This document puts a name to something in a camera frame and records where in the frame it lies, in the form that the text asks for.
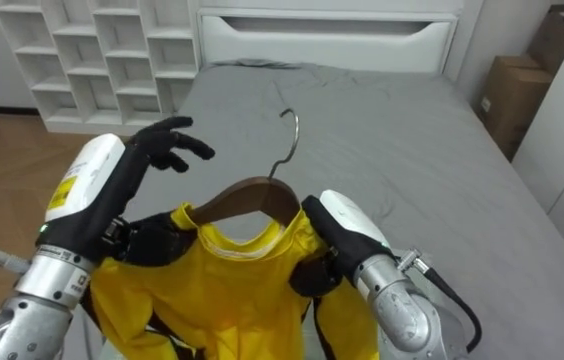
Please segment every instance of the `black cable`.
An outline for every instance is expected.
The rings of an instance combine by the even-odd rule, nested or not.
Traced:
[[[462,310],[471,320],[471,323],[475,328],[475,334],[473,335],[473,339],[471,339],[471,341],[469,341],[469,344],[466,346],[466,351],[469,353],[472,352],[475,347],[478,346],[480,340],[482,340],[482,325],[480,324],[480,319],[478,319],[477,315],[475,315],[475,312],[473,312],[473,309],[471,309],[471,307],[467,303],[465,303],[464,300],[462,300],[460,295],[458,295],[451,288],[451,286],[449,286],[449,284],[447,284],[447,282],[442,279],[440,274],[438,274],[435,269],[429,268],[429,270],[424,273],[424,276],[429,279],[431,283],[437,286],[438,289],[440,289],[446,296],[448,296],[451,300],[458,304],[458,306],[462,308]]]

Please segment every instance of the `wooden floor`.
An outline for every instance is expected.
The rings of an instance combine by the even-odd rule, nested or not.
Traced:
[[[0,249],[30,258],[50,196],[90,138],[49,134],[37,117],[0,115]],[[0,269],[0,304],[15,279]]]

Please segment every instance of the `white headboard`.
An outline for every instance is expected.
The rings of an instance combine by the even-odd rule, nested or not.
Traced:
[[[442,73],[457,20],[451,13],[203,8],[200,59],[202,64],[256,58]]]

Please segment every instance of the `gray bed sheet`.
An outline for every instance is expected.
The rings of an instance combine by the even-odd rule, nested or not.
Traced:
[[[443,77],[250,63],[202,71],[181,108],[187,133],[217,150],[186,174],[150,171],[127,216],[202,204],[227,186],[268,174],[300,198],[334,189],[376,222],[394,247],[415,245],[482,320],[474,359],[564,359],[564,240]],[[251,214],[219,224],[249,238]],[[467,329],[468,321],[456,308]]]

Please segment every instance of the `brown box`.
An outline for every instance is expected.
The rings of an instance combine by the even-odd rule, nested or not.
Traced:
[[[511,160],[553,77],[528,56],[498,56],[487,78],[478,116]]]
[[[551,6],[528,54],[551,75],[557,74],[564,61],[564,5]]]

